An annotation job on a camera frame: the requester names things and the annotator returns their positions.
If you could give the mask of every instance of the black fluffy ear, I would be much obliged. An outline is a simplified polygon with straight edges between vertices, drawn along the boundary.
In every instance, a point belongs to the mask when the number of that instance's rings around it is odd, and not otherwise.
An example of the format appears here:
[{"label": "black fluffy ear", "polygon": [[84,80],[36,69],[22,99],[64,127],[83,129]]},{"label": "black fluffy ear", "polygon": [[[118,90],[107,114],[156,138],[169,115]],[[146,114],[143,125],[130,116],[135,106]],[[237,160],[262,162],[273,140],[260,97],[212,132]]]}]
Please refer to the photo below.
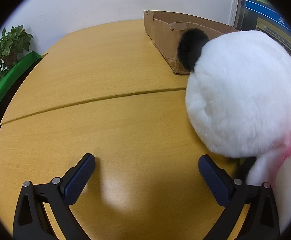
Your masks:
[{"label": "black fluffy ear", "polygon": [[200,29],[189,29],[183,33],[178,44],[177,56],[188,71],[194,70],[194,65],[201,56],[202,47],[208,41],[208,36]]}]

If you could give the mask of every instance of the wooden table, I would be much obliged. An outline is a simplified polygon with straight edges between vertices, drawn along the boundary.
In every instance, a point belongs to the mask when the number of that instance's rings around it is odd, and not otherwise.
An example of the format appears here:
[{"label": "wooden table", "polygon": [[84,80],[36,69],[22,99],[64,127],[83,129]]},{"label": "wooden table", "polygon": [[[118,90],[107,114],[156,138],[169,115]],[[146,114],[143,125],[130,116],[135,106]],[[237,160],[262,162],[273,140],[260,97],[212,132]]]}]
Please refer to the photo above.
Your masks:
[{"label": "wooden table", "polygon": [[[186,114],[186,82],[172,74],[142,20],[83,29],[54,44],[2,120],[0,218],[7,229],[24,181],[47,183],[89,152],[96,169],[70,208],[91,239],[202,239],[223,208],[198,172],[198,158],[209,152]],[[210,155],[234,171],[234,163]]]}]

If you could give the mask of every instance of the cardboard box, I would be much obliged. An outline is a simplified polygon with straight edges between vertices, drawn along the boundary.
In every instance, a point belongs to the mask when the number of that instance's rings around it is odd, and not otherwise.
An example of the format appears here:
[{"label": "cardboard box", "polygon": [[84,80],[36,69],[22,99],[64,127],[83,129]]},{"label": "cardboard box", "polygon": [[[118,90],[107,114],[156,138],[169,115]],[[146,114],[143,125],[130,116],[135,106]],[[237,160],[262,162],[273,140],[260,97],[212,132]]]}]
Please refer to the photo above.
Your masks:
[{"label": "cardboard box", "polygon": [[144,11],[144,28],[174,74],[189,74],[177,59],[177,46],[182,33],[191,28],[203,30],[209,39],[237,31],[223,23],[201,17],[165,11]]}]

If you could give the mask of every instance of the white wall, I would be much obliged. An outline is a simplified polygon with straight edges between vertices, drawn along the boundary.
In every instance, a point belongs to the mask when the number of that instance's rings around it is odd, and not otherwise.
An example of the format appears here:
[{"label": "white wall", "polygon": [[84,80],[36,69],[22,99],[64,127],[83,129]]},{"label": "white wall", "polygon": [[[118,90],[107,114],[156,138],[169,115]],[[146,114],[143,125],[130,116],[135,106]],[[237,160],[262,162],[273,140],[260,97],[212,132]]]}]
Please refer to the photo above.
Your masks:
[{"label": "white wall", "polygon": [[144,10],[182,12],[233,25],[236,8],[237,0],[25,0],[4,25],[7,31],[24,25],[34,36],[30,49],[43,54],[70,32],[142,19]]}]

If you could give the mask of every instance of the potted plant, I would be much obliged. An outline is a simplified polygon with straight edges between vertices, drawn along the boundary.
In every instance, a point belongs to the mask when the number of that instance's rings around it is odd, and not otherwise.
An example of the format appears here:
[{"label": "potted plant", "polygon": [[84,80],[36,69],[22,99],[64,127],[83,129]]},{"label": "potted plant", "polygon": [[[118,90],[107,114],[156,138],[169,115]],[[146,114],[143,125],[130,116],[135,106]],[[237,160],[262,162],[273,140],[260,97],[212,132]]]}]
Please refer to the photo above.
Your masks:
[{"label": "potted plant", "polygon": [[18,63],[19,53],[24,49],[29,52],[31,39],[33,36],[25,32],[23,25],[12,27],[8,33],[4,27],[0,38],[0,79]]}]

